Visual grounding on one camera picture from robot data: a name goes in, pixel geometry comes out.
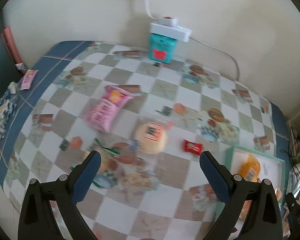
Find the orange package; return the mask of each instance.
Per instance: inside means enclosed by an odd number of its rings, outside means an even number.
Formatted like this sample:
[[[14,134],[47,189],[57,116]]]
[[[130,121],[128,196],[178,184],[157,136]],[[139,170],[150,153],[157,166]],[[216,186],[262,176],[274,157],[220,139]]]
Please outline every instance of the orange package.
[[[260,163],[252,155],[249,154],[247,161],[242,164],[239,175],[241,175],[247,181],[257,182],[260,173]],[[239,218],[245,220],[251,205],[251,200],[245,201]]]

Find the snack bag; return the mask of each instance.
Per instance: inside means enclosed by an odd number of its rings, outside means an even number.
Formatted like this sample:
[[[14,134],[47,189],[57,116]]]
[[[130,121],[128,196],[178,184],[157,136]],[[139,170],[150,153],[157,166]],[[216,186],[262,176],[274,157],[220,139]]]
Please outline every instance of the snack bag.
[[[34,76],[36,75],[37,72],[38,72],[38,70],[33,70],[33,69],[29,69],[26,72],[26,74],[24,75],[24,77],[22,79],[20,90],[30,89],[32,81],[34,79]]]
[[[109,132],[113,119],[133,95],[116,86],[106,86],[106,93],[86,116],[85,121],[94,129]]]
[[[241,175],[247,181],[257,182],[260,173],[260,163],[252,155],[249,154],[247,161],[241,166],[239,175]],[[251,205],[251,200],[244,202],[239,218],[245,220]]]

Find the gray cable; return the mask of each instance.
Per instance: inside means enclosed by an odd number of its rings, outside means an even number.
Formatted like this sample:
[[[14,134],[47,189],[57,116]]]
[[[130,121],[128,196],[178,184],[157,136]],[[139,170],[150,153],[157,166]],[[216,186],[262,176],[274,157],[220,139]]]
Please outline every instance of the gray cable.
[[[235,67],[236,67],[236,71],[237,71],[237,78],[236,78],[235,80],[239,81],[239,79],[240,79],[240,68],[239,68],[238,62],[235,60],[234,57],[232,57],[230,54],[226,53],[225,51],[223,51],[223,50],[221,50],[221,49],[215,48],[215,47],[213,47],[213,46],[211,46],[211,45],[209,45],[209,44],[207,44],[207,43],[204,43],[203,41],[199,41],[199,40],[197,40],[197,39],[195,39],[195,38],[193,38],[193,37],[190,37],[190,39],[193,40],[193,41],[196,41],[196,42],[198,42],[198,43],[201,43],[201,44],[203,44],[203,45],[206,45],[207,47],[210,47],[210,48],[212,48],[212,49],[216,49],[216,50],[218,50],[218,51],[221,51],[221,52],[223,52],[224,54],[227,54],[227,55],[233,60],[233,62],[235,63]]]

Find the teal container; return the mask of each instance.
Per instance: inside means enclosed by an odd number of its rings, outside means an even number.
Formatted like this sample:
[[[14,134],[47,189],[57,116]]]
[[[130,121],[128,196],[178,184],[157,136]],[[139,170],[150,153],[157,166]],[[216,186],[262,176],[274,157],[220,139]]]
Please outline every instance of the teal container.
[[[167,64],[171,63],[178,40],[152,33],[149,42],[149,59]]]

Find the barcode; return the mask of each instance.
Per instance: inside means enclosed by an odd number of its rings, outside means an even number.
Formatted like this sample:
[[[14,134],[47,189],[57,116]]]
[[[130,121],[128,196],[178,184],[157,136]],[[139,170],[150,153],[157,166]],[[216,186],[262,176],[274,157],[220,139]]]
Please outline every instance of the barcode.
[[[252,181],[253,178],[256,176],[256,174],[257,174],[257,173],[253,170],[253,168],[250,168],[250,169],[248,170],[248,173],[247,173],[246,177],[245,177],[245,180],[247,180],[247,181]]]

